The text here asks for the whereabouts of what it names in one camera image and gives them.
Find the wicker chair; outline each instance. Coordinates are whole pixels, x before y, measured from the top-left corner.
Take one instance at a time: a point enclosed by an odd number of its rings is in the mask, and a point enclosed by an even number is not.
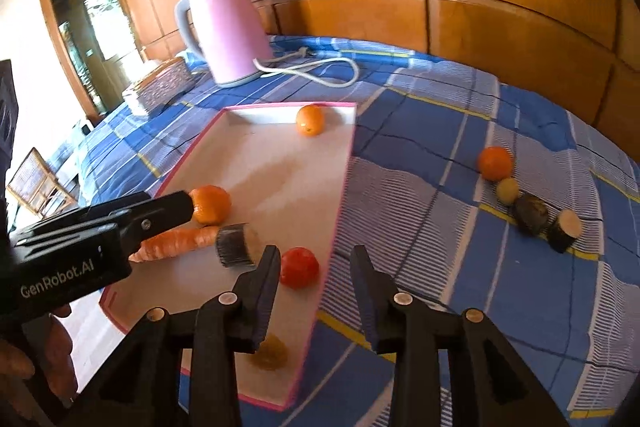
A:
[[[22,161],[6,187],[18,202],[44,219],[78,203],[63,187],[34,147]]]

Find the human hand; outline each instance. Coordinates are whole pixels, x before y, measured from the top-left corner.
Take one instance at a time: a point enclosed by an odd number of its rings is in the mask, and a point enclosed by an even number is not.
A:
[[[65,327],[56,318],[68,317],[71,306],[66,305],[49,315],[50,327],[44,344],[43,371],[49,388],[60,399],[73,399],[78,391],[78,381],[71,360],[73,343]],[[17,379],[33,376],[33,362],[20,349],[0,339],[0,396],[9,402],[24,418],[33,416],[33,399],[21,392]]]

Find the checkered tablecloth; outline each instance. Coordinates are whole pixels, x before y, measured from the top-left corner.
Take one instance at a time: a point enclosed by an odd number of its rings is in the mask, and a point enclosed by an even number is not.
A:
[[[316,56],[304,60],[354,58],[360,80],[330,89],[281,75],[221,90],[204,74],[148,122],[120,107],[79,150],[88,202],[154,194],[222,107],[358,103],[334,256],[298,399],[282,413],[243,403],[245,425],[386,425],[393,363],[367,350],[360,332],[348,267],[360,243],[402,290],[456,312],[483,309],[572,425],[604,425],[640,370],[638,165],[561,107],[455,62],[347,39],[276,37],[273,46],[308,46]],[[342,64],[312,73],[351,77]],[[562,208],[580,216],[584,233],[570,253],[518,233],[476,170],[490,145],[513,153],[520,186],[545,200],[552,218]],[[442,422],[450,425],[442,372]]]

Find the red tomato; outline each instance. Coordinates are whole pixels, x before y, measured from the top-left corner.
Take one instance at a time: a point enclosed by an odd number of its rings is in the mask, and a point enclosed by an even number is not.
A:
[[[280,282],[298,290],[309,286],[318,279],[320,265],[316,256],[307,248],[290,248],[282,256]]]

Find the kettle handle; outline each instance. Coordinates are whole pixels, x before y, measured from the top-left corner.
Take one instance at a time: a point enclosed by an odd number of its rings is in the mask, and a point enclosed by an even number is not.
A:
[[[189,4],[189,0],[179,0],[178,4],[175,5],[174,10],[175,22],[178,25],[180,36],[182,36],[182,40],[187,45],[187,47],[202,60],[207,60],[206,58],[204,58],[202,49],[200,48],[200,45],[198,44],[193,31],[191,31],[191,26],[189,26],[187,12],[190,10],[190,8],[191,6]]]

